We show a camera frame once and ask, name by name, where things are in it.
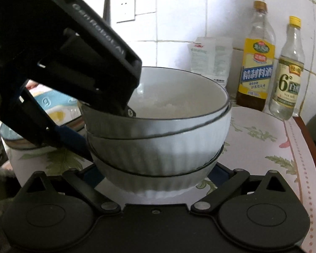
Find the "silver bolt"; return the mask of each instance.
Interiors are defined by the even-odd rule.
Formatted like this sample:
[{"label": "silver bolt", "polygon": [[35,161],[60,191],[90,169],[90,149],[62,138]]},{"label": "silver bolt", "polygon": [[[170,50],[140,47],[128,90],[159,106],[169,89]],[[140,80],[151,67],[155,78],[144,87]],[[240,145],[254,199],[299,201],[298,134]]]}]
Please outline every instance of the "silver bolt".
[{"label": "silver bolt", "polygon": [[105,202],[101,204],[101,208],[104,210],[115,210],[118,207],[118,204],[115,202]]},{"label": "silver bolt", "polygon": [[160,213],[160,210],[159,209],[153,209],[151,211],[152,214],[159,214]]},{"label": "silver bolt", "polygon": [[211,207],[211,204],[208,202],[196,202],[194,204],[194,207],[198,210],[207,210]]},{"label": "silver bolt", "polygon": [[131,109],[128,109],[128,116],[132,117],[133,116],[133,111]]}]

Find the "bottle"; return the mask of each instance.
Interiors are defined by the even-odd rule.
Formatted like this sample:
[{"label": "bottle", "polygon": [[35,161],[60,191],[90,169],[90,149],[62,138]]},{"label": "bottle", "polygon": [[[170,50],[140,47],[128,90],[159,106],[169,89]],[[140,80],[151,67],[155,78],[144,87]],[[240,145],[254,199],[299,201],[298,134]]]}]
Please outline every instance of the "bottle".
[{"label": "bottle", "polygon": [[284,44],[276,68],[270,112],[281,120],[288,120],[294,111],[304,69],[304,53],[301,41],[301,20],[289,17],[287,41]]},{"label": "bottle", "polygon": [[245,41],[237,104],[262,111],[273,72],[275,33],[267,20],[267,4],[254,2],[252,30]]}]

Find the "white bowl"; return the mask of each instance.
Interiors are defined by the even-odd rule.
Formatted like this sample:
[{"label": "white bowl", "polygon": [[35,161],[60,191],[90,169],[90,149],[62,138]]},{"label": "white bowl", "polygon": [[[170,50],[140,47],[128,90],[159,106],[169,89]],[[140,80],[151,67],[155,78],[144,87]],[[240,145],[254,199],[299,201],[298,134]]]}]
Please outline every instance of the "white bowl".
[{"label": "white bowl", "polygon": [[232,105],[220,119],[178,134],[149,139],[106,139],[87,132],[97,155],[116,168],[144,175],[190,172],[211,160],[228,133]]},{"label": "white bowl", "polygon": [[203,125],[227,108],[227,91],[201,75],[178,69],[143,67],[128,103],[136,117],[121,117],[79,104],[87,131],[96,137],[138,139]]},{"label": "white bowl", "polygon": [[147,198],[167,198],[182,194],[204,180],[217,163],[223,147],[203,167],[186,174],[174,176],[145,176],[130,173],[100,160],[92,152],[93,160],[100,172],[115,186]]}]

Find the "bottle cap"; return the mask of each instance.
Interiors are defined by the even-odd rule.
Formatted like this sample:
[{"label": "bottle cap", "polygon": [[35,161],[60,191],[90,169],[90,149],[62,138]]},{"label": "bottle cap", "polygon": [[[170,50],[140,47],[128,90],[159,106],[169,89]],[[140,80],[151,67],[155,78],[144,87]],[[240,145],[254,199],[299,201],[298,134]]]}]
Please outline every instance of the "bottle cap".
[{"label": "bottle cap", "polygon": [[289,24],[293,24],[294,26],[301,27],[301,19],[295,16],[289,16]]},{"label": "bottle cap", "polygon": [[254,8],[267,11],[267,4],[263,1],[254,1]]}]

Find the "wall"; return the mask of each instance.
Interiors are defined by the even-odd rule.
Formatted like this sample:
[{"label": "wall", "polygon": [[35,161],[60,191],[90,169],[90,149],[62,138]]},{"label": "wall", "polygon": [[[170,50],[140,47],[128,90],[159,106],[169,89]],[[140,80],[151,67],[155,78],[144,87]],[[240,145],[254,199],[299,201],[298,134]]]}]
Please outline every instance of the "wall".
[{"label": "wall", "polygon": [[[112,19],[112,27],[138,53],[144,66],[190,69],[188,45],[199,36],[233,38],[233,59],[227,90],[235,95],[244,39],[251,26],[254,0],[136,0],[135,21]],[[305,71],[295,111],[316,140],[316,0],[263,0],[276,34],[276,58],[286,41],[290,15],[302,19]]]}]

